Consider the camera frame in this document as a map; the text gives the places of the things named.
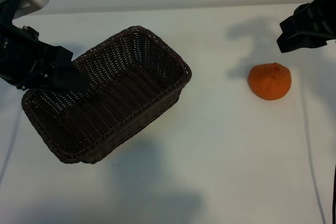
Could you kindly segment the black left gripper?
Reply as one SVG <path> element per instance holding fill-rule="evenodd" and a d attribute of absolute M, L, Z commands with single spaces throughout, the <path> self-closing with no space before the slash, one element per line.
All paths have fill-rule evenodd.
<path fill-rule="evenodd" d="M 30 27 L 1 25 L 1 78 L 22 90 L 87 91 L 89 80 L 72 64 L 73 53 L 38 36 Z"/>

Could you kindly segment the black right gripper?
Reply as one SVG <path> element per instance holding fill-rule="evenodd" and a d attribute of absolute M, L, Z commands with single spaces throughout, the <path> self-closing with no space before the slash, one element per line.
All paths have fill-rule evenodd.
<path fill-rule="evenodd" d="M 280 23 L 277 44 L 282 53 L 320 48 L 335 40 L 335 0 L 314 0 L 297 7 Z"/>

